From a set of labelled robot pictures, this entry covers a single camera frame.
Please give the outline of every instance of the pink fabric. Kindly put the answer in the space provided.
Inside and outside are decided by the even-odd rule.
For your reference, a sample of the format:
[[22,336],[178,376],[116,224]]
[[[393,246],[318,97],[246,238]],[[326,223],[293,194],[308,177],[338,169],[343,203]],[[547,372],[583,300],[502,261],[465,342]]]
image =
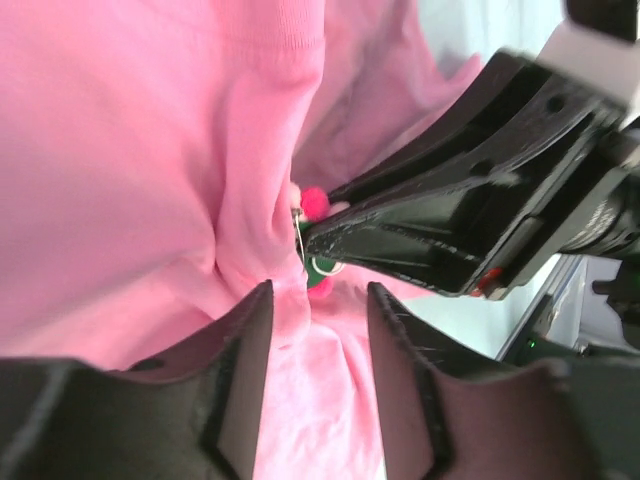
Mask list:
[[0,61],[0,353],[125,368],[271,278],[256,478],[373,478],[375,275],[309,301],[289,180],[382,160],[478,59],[444,80],[410,0],[5,0]]

